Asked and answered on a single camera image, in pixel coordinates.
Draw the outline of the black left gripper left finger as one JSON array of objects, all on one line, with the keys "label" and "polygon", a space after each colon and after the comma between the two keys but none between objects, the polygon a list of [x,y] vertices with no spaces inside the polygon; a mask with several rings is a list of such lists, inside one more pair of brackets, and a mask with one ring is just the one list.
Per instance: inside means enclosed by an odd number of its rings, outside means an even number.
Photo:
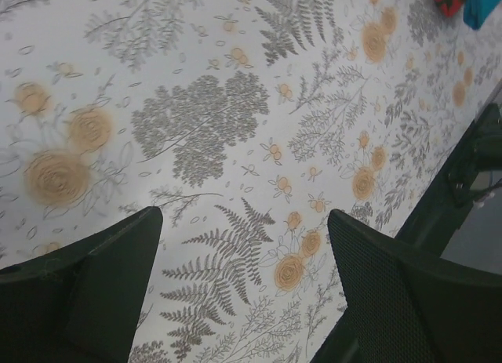
[{"label": "black left gripper left finger", "polygon": [[150,206],[1,271],[3,362],[126,362],[158,249]]}]

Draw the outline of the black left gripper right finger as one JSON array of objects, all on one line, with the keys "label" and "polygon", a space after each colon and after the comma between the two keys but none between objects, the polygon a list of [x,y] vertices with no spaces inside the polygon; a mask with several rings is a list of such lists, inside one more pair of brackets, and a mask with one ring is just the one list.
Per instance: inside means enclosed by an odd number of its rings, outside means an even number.
[{"label": "black left gripper right finger", "polygon": [[501,277],[444,260],[334,209],[328,229],[347,302],[316,362],[498,362]]}]

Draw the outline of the teal blue t shirt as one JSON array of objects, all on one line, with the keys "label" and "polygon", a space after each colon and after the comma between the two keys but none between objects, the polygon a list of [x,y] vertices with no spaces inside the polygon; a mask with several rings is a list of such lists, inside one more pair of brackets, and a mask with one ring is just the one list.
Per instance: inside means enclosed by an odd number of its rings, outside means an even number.
[{"label": "teal blue t shirt", "polygon": [[501,0],[465,0],[463,19],[473,30],[479,30]]}]

